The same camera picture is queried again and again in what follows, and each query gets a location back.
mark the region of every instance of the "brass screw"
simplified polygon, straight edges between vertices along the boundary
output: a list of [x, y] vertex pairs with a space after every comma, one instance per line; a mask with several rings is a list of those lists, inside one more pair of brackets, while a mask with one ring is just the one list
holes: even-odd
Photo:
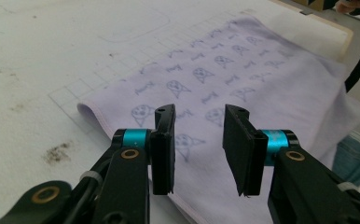
[[121, 153], [121, 157], [126, 160], [131, 160], [139, 156], [139, 151], [136, 149], [127, 149]]
[[305, 161], [305, 156], [296, 151], [287, 151], [285, 155], [293, 161]]
[[40, 189], [32, 196], [33, 203], [48, 203], [59, 195], [60, 189], [56, 186]]

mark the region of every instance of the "wooden edge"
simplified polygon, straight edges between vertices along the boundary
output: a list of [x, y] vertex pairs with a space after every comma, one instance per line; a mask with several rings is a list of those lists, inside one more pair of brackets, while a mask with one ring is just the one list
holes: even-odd
[[[302, 11], [300, 8], [290, 6], [287, 3], [284, 3], [284, 2], [282, 2], [280, 0], [270, 0], [270, 1], [280, 5], [282, 7], [287, 7], [288, 9], [296, 11], [296, 12], [301, 12]], [[332, 26], [332, 27], [334, 27], [336, 29], [339, 29], [339, 30], [341, 30], [341, 31], [343, 31], [344, 33], [347, 34], [345, 42], [343, 43], [342, 49], [341, 49], [341, 51], [339, 53], [339, 56], [337, 58], [337, 61], [343, 62], [343, 60], [345, 58], [345, 55], [346, 55], [346, 52], [348, 51], [348, 48], [349, 48], [349, 46], [350, 46], [350, 44], [352, 42], [352, 39], [353, 39], [353, 31], [351, 29], [347, 28], [347, 27], [341, 26], [341, 25], [339, 25], [337, 23], [334, 23], [333, 21], [328, 21], [328, 20], [323, 19], [321, 17], [318, 17], [318, 16], [316, 16], [314, 14], [309, 14], [309, 15], [306, 15], [306, 16], [310, 17], [310, 18], [312, 18], [314, 20], [323, 22], [323, 23], [325, 23], [325, 24], [327, 24], [329, 26]]]

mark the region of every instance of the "light purple cloth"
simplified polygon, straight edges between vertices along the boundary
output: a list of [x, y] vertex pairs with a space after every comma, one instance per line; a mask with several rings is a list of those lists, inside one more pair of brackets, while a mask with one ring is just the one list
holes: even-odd
[[257, 129], [289, 129], [330, 164], [335, 145], [360, 123], [345, 94], [345, 67], [312, 54], [254, 18], [229, 21], [78, 105], [108, 137], [154, 128], [154, 110], [175, 104], [175, 184], [170, 198], [198, 223], [271, 223], [272, 168], [261, 196], [238, 197], [222, 149], [224, 105], [250, 111]]

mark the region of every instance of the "white table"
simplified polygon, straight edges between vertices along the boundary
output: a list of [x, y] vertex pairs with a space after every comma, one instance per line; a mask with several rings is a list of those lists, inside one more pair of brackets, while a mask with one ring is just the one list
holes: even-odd
[[[336, 60], [352, 38], [263, 0], [0, 0], [0, 217], [35, 185], [75, 186], [107, 149], [80, 99], [244, 14]], [[186, 222], [167, 198], [151, 200], [151, 223]]]

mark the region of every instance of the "person's hand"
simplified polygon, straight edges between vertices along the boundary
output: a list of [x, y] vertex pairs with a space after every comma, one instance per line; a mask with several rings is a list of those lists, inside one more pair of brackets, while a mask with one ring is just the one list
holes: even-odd
[[356, 8], [360, 8], [360, 0], [339, 0], [335, 8], [337, 12], [349, 13], [354, 11]]

